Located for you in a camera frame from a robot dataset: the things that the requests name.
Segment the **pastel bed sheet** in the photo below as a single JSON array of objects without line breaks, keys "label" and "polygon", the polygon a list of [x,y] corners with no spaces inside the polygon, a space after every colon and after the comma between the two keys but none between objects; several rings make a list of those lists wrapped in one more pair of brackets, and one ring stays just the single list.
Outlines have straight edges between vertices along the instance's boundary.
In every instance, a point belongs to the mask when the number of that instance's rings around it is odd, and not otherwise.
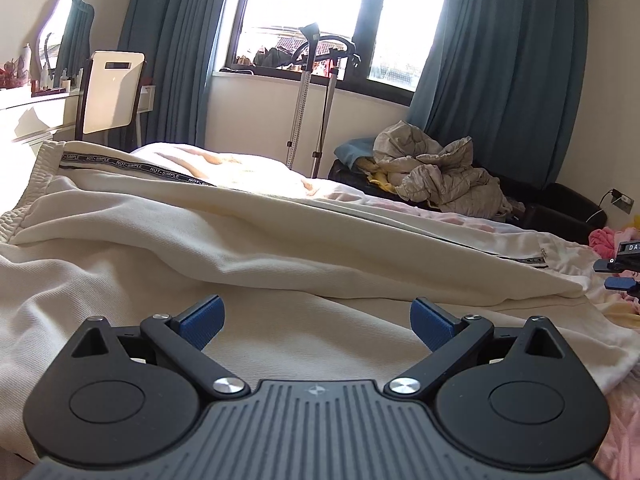
[{"label": "pastel bed sheet", "polygon": [[542,257],[556,272],[586,280],[586,296],[614,324],[639,329],[639,301],[620,292],[604,289],[603,278],[592,264],[602,250],[571,242],[567,236],[547,228],[523,230],[509,223],[469,217],[456,212],[439,212],[378,198],[347,184],[326,179],[309,179],[277,160],[256,155],[215,153],[186,144],[153,143],[132,154],[154,166],[186,174],[218,188],[231,188],[282,198],[326,200],[332,205],[359,206],[378,217],[407,226],[429,229],[442,237],[482,248],[492,254],[516,255],[524,259]]}]

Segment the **hot pink fluffy cloth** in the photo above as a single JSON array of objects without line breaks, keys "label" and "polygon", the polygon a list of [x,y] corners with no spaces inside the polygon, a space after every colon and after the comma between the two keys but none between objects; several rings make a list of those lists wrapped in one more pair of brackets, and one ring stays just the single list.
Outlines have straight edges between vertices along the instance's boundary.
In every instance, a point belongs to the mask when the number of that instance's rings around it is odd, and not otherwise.
[{"label": "hot pink fluffy cloth", "polygon": [[594,230],[589,234],[588,246],[600,258],[612,259],[616,256],[620,243],[638,239],[639,231],[636,228],[614,231],[606,226],[603,229]]}]

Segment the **black leather sofa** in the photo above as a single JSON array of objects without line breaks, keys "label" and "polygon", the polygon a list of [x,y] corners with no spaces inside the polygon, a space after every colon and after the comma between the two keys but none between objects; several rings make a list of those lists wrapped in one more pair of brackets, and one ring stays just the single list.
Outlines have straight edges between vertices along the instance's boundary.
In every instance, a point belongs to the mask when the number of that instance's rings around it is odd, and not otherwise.
[{"label": "black leather sofa", "polygon": [[[506,217],[506,222],[512,226],[549,232],[569,242],[589,245],[590,233],[603,229],[608,222],[608,216],[600,206],[562,184],[551,183],[536,188],[498,174],[491,175],[499,179],[506,198],[516,203],[510,216]],[[369,182],[364,174],[350,170],[338,159],[334,160],[328,179],[367,195],[403,202],[396,194]]]}]

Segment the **beige quilted jacket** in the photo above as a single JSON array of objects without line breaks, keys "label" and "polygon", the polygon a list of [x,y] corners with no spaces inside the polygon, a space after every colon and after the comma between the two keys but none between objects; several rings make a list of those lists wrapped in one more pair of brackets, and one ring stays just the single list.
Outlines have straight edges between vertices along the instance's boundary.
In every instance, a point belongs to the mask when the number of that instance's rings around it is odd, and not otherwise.
[{"label": "beige quilted jacket", "polygon": [[440,145],[421,129],[398,122],[374,139],[370,180],[409,203],[442,212],[501,220],[513,210],[499,179],[474,165],[469,136]]}]

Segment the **teal cloth on sofa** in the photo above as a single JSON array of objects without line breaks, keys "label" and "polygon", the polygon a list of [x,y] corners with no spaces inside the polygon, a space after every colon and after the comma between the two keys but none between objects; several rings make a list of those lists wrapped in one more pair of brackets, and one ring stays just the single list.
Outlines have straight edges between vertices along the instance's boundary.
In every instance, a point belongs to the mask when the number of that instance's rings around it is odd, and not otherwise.
[{"label": "teal cloth on sofa", "polygon": [[352,168],[360,158],[373,158],[374,136],[349,140],[334,150],[335,157],[346,167]]}]

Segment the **right teal curtain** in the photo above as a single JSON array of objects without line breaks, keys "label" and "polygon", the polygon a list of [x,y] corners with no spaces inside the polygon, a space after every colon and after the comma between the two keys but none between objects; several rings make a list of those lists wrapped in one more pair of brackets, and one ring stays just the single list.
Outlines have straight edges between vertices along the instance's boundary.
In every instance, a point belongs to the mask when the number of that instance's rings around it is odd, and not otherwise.
[{"label": "right teal curtain", "polygon": [[468,136],[480,166],[542,188],[570,144],[588,28],[588,0],[445,0],[409,124]]}]

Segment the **teal curtain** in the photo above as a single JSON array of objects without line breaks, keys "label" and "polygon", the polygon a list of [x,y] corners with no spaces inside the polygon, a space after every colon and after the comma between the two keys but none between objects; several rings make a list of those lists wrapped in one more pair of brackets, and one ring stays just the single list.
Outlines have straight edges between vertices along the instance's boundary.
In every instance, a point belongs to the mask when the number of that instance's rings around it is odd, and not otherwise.
[{"label": "teal curtain", "polygon": [[143,143],[205,144],[209,78],[225,2],[129,1],[117,49],[143,53],[143,76],[155,87],[153,110],[141,123]]},{"label": "teal curtain", "polygon": [[445,0],[409,124],[468,136],[480,166],[542,188],[570,144],[588,28],[588,0]]}]

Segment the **white black chair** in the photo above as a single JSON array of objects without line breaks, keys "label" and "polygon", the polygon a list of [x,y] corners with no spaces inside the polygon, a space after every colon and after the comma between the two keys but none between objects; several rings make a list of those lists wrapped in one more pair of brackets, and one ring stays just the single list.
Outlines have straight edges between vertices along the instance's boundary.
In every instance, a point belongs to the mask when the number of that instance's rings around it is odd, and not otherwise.
[{"label": "white black chair", "polygon": [[140,148],[138,106],[145,56],[140,52],[96,51],[82,72],[74,139],[106,130],[134,127]]}]

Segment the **white drawer dresser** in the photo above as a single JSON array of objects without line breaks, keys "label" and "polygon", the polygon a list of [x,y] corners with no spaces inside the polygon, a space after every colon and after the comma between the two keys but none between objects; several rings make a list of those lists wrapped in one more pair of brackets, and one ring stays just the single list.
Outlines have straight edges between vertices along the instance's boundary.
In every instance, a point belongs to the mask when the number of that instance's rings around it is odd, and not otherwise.
[{"label": "white drawer dresser", "polygon": [[1,144],[34,143],[74,131],[80,93],[32,96],[30,88],[1,90]]}]

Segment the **wavy vanity mirror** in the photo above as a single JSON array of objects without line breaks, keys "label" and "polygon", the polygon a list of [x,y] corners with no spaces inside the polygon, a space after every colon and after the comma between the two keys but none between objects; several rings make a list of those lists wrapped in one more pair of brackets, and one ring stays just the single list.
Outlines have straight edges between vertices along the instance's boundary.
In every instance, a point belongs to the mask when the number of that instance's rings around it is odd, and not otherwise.
[{"label": "wavy vanity mirror", "polygon": [[85,0],[56,0],[37,36],[35,62],[40,82],[60,88],[74,79],[90,58],[94,7]]}]

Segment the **left teal curtain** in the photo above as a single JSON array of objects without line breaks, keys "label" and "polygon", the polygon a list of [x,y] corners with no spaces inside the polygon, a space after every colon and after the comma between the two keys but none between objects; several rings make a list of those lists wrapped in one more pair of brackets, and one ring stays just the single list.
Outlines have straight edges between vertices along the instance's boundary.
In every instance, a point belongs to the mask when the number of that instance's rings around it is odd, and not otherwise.
[{"label": "left teal curtain", "polygon": [[143,76],[155,87],[153,110],[141,123],[143,143],[205,144],[209,78],[225,2],[129,1],[117,49],[143,53]]}]

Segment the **black framed window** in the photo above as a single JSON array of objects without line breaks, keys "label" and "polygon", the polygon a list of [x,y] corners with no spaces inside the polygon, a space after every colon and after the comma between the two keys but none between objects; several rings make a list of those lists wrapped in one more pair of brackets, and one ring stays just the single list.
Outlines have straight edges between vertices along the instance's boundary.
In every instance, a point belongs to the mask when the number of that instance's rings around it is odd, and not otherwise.
[{"label": "black framed window", "polygon": [[295,79],[284,61],[300,48],[304,26],[318,25],[323,41],[314,80],[325,81],[331,49],[346,39],[355,56],[338,63],[340,89],[397,104],[416,91],[444,0],[230,0],[224,10],[229,38],[218,63],[232,72]]}]

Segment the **wall power outlet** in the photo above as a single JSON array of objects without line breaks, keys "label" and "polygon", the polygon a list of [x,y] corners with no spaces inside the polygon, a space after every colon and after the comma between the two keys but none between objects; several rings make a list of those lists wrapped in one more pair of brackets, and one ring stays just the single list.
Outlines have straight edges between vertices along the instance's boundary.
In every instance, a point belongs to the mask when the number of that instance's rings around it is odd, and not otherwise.
[{"label": "wall power outlet", "polygon": [[620,192],[617,188],[612,188],[611,190],[611,204],[625,214],[630,214],[632,211],[632,207],[634,206],[634,199],[630,196]]}]

